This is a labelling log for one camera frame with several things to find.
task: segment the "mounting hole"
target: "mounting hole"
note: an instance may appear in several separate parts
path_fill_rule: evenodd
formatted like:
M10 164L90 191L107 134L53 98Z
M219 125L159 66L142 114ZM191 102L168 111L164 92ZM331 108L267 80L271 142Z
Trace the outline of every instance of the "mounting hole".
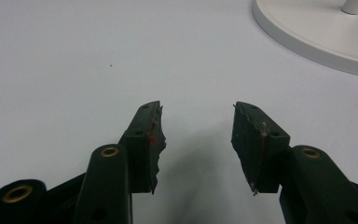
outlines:
M94 221L101 221L104 218L106 218L106 216L107 216L106 210L103 208L99 208L94 212L92 212L91 219Z
M4 201L4 203L19 202L19 201L25 199L26 197L28 197L31 194L32 190L33 190L33 188L29 185L20 185L14 189L11 189L10 191L8 191L4 195L3 201Z
M273 136L273 137L278 137L280 134L279 133L277 133L277 132L272 132L271 133L271 136Z
M101 156L103 157L113 157L116 156L117 154L118 154L118 148L116 147L107 147L101 151Z
M348 211L345 211L345 216L350 219L351 221L354 221L356 223L358 223L358 213L357 212L354 212L354 211L351 211L351 210L348 210Z
M306 156L308 156L308 157L310 157L310 158L313 158L313 159L318 159L318 158L321 157L321 153L319 153L318 151L316 151L316 150L314 150L314 149L311 149L311 148L305 147L305 148L302 149L302 152L303 152Z

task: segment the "white lamp base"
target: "white lamp base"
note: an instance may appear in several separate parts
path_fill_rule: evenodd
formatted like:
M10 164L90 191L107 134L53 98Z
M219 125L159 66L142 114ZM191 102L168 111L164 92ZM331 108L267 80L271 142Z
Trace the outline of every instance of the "white lamp base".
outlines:
M317 63L358 75L358 15L345 0L255 0L255 20L272 38Z

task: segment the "brass insert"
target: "brass insert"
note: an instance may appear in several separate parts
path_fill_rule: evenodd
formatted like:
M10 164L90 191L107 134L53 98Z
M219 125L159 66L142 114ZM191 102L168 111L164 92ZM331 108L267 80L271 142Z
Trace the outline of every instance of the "brass insert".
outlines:
M33 188L29 185L20 185L6 193L3 197L3 201L4 203L19 202L28 197L31 194L32 190Z
M317 150L315 149L312 149L312 148L307 148L307 147L304 147L303 149L301 149L302 152L310 157L310 158L313 158L313 159L318 159L321 157L321 153L319 153Z
M101 151L101 156L103 157L113 157L116 156L117 154L118 154L118 148L116 147L107 147Z

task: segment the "white table surface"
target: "white table surface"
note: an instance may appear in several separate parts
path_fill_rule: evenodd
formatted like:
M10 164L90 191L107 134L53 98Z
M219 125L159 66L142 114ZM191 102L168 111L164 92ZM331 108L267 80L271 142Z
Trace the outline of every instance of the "white table surface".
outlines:
M253 196L230 144L234 107L261 107L358 183L358 76L314 63L256 24L250 0L0 1L0 188L51 189L160 100L167 148L134 223L284 223Z

